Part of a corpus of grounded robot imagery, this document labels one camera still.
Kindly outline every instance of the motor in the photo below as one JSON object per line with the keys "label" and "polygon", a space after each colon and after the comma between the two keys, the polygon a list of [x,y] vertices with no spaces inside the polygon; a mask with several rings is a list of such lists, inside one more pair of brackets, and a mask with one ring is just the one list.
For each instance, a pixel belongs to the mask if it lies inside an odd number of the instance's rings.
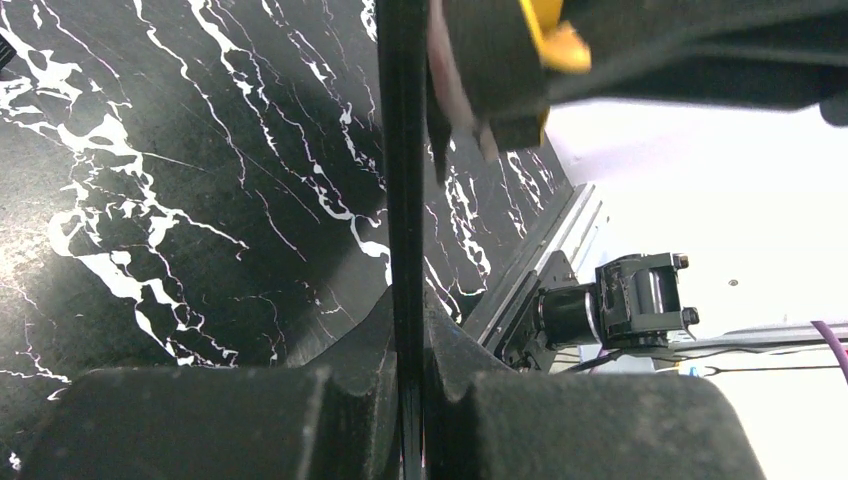
{"label": "motor", "polygon": [[535,318],[546,348],[600,343],[628,353],[668,347],[668,334],[700,321],[681,307],[677,272],[685,255],[628,255],[595,270],[595,283],[542,290]]}

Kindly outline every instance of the black marble board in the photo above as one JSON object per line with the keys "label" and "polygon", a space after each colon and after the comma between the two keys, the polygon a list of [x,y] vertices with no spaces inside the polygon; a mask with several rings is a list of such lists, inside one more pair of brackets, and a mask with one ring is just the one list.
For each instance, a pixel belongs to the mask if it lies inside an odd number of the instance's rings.
{"label": "black marble board", "polygon": [[[297,366],[364,318],[390,281],[373,16],[0,0],[0,476],[91,369]],[[570,187],[550,148],[455,147],[425,270],[460,321]]]}

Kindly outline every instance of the metal frame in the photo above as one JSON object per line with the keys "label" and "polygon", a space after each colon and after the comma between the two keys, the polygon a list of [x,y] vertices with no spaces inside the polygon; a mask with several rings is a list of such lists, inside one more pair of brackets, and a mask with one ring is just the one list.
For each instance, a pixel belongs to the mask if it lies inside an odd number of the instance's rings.
{"label": "metal frame", "polygon": [[510,306],[517,299],[535,293],[535,280],[542,275],[554,252],[565,254],[570,270],[566,275],[570,280],[584,280],[579,278],[580,272],[586,272],[584,267],[588,264],[584,262],[606,228],[606,210],[594,184],[580,185],[569,193],[564,188],[558,190],[518,247],[512,265],[462,324],[463,330],[487,350],[494,351],[504,328],[513,320]]}

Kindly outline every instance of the bolt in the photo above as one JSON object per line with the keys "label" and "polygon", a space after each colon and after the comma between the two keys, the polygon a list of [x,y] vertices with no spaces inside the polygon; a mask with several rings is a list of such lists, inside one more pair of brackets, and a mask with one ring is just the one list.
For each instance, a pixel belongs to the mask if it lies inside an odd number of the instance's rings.
{"label": "bolt", "polygon": [[701,323],[701,317],[698,315],[698,309],[692,307],[686,307],[683,311],[680,312],[683,317],[683,325],[697,325]]}

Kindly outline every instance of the purple cable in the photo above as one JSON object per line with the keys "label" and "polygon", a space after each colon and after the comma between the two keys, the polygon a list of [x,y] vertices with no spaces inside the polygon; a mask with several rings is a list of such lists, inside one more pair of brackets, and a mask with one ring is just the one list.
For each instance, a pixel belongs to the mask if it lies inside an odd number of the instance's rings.
{"label": "purple cable", "polygon": [[821,320],[815,320],[810,323],[816,327],[816,330],[819,331],[822,338],[824,338],[824,341],[827,342],[830,350],[833,351],[833,354],[836,356],[836,361],[839,363],[839,368],[842,370],[842,374],[845,375],[845,381],[848,382],[848,352],[845,351],[845,347],[842,346],[842,342],[839,341],[836,334],[833,333],[833,330],[831,330],[830,327]]}

